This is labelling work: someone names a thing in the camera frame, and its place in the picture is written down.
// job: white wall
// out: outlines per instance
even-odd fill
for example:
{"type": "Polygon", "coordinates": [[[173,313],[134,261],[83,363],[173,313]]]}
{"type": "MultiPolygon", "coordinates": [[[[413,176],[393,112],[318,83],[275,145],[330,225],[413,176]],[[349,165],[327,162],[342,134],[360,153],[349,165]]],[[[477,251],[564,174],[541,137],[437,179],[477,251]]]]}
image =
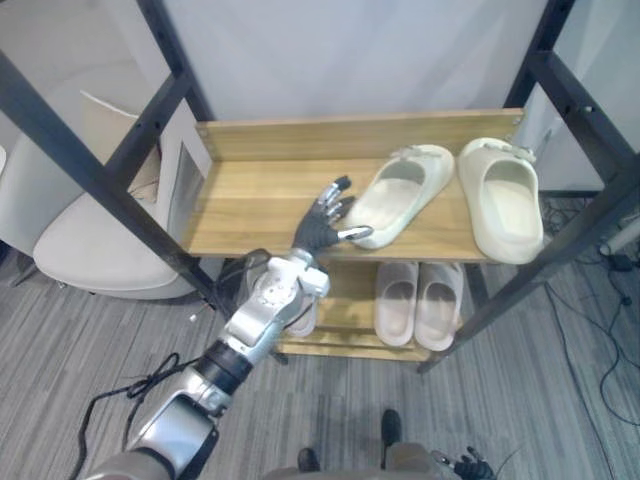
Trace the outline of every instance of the white wall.
{"type": "Polygon", "coordinates": [[[167,0],[220,119],[500,107],[545,0],[167,0]]]}
{"type": "MultiPolygon", "coordinates": [[[[640,2],[576,2],[556,52],[636,151],[640,150],[640,2]]],[[[602,181],[539,87],[516,141],[538,153],[543,189],[599,190],[602,181]]]]}
{"type": "MultiPolygon", "coordinates": [[[[132,59],[97,0],[7,0],[0,48],[40,93],[88,68],[132,59]]],[[[10,151],[18,133],[0,112],[0,144],[10,151]]]]}

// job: striped carpet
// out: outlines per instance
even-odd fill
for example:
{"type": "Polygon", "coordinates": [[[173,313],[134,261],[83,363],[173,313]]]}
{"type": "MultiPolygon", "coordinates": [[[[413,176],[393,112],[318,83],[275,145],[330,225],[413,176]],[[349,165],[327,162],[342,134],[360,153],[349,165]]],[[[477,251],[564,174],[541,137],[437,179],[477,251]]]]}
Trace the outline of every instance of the striped carpet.
{"type": "MultiPolygon", "coordinates": [[[[513,269],[486,266],[483,272],[492,292],[513,269]]],[[[76,431],[89,399],[150,372],[169,352],[197,356],[219,322],[210,311],[188,321],[199,309],[195,296],[157,302],[92,296],[60,289],[39,273],[9,288],[15,273],[12,254],[0,267],[1,476],[63,479],[74,463],[76,431]]],[[[614,279],[634,303],[622,308],[613,332],[638,362],[640,277],[635,270],[614,279]]],[[[571,264],[550,283],[602,324],[618,305],[600,265],[571,264]]],[[[640,478],[640,429],[609,414],[598,393],[614,350],[593,326],[560,304],[558,309],[615,478],[640,478]]],[[[622,415],[640,421],[637,369],[627,363],[617,368],[606,395],[622,415]]],[[[99,405],[86,468],[118,450],[130,406],[124,398],[99,405]]],[[[610,478],[542,288],[424,376],[409,363],[297,356],[282,367],[265,361],[222,420],[221,441],[202,478],[259,479],[293,464],[306,445],[316,447],[327,469],[374,466],[379,419],[388,406],[401,413],[405,438],[427,448],[455,455],[474,445],[496,467],[517,450],[500,478],[610,478]]]]}

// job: person's foot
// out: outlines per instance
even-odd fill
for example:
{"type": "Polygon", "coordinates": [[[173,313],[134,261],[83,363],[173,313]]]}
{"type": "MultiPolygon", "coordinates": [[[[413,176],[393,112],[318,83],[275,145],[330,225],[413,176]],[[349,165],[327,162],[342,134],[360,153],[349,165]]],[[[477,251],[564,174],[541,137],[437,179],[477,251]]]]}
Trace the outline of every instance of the person's foot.
{"type": "Polygon", "coordinates": [[[397,443],[402,438],[402,421],[400,420],[400,414],[395,410],[388,408],[382,414],[382,424],[380,428],[382,437],[382,445],[384,450],[382,452],[382,469],[386,466],[387,460],[387,448],[394,443],[397,443]]]}
{"type": "Polygon", "coordinates": [[[320,462],[313,449],[303,448],[298,452],[298,470],[307,473],[320,471],[320,462]]]}

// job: slide sandal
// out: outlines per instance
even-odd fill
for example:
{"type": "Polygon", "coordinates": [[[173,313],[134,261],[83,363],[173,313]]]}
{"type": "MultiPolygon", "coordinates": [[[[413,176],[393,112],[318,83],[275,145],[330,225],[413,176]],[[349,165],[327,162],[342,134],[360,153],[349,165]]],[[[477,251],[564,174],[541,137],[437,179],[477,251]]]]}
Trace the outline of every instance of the slide sandal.
{"type": "Polygon", "coordinates": [[[441,352],[453,343],[460,318],[464,274],[457,263],[421,263],[414,335],[441,352]]]}
{"type": "Polygon", "coordinates": [[[411,219],[451,180],[453,155],[437,145],[412,145],[391,154],[345,218],[349,227],[369,225],[373,233],[353,243],[389,245],[411,219]]]}
{"type": "Polygon", "coordinates": [[[387,345],[399,347],[411,340],[418,287],[418,264],[383,263],[376,278],[374,328],[387,345]]]}
{"type": "Polygon", "coordinates": [[[542,250],[533,161],[531,152],[495,138],[473,140],[458,158],[476,244],[499,262],[528,263],[542,250]]]}

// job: wooden shelf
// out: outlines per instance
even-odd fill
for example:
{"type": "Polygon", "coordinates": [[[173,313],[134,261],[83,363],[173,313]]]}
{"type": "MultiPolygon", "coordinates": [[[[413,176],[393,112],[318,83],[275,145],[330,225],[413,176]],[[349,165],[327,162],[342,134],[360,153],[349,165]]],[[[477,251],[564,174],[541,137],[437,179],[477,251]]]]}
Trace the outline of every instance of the wooden shelf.
{"type": "Polygon", "coordinates": [[[331,278],[329,296],[318,304],[318,323],[304,338],[284,335],[278,345],[283,353],[423,361],[429,351],[410,342],[389,347],[373,328],[375,276],[373,262],[323,262],[331,278]]]}
{"type": "MultiPolygon", "coordinates": [[[[351,193],[357,195],[399,147],[435,143],[457,154],[473,138],[511,135],[521,117],[520,109],[505,109],[198,124],[215,161],[183,245],[195,255],[239,256],[258,247],[284,254],[302,215],[335,178],[348,174],[351,193]]],[[[388,247],[370,251],[340,245],[324,255],[486,260],[473,240],[457,176],[388,247]]]]}

